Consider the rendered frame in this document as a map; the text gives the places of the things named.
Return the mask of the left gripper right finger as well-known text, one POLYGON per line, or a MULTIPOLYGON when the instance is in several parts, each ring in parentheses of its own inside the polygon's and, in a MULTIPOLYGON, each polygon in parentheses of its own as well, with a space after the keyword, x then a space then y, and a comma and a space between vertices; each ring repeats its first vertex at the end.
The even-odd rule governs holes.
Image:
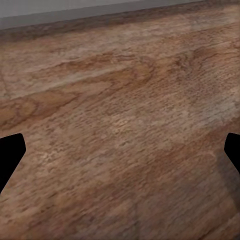
POLYGON ((240 173, 240 135, 229 133, 227 135, 224 151, 240 173))

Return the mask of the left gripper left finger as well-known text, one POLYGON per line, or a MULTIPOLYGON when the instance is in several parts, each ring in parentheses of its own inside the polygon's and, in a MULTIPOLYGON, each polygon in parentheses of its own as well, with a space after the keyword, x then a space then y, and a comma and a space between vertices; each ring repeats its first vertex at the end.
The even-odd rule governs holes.
POLYGON ((0 193, 26 153, 22 133, 0 138, 0 193))

